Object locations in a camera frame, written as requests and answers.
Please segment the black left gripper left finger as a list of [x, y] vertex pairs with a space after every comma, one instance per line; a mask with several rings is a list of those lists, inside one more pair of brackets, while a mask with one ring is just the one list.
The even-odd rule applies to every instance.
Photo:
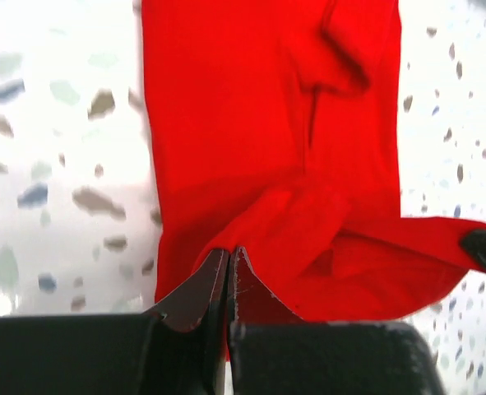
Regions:
[[139, 314], [0, 318], [0, 394], [221, 394], [229, 254]]

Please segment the red t shirt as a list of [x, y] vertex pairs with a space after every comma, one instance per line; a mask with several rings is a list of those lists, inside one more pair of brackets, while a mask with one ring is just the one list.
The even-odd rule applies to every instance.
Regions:
[[145, 1], [155, 298], [244, 247], [308, 321], [402, 318], [481, 266], [477, 221], [404, 218], [395, 1]]

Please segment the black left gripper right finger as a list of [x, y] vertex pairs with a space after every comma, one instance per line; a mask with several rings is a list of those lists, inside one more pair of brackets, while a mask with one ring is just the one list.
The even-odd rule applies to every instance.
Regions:
[[236, 394], [443, 394], [428, 346], [401, 322], [310, 323], [231, 256], [229, 356]]

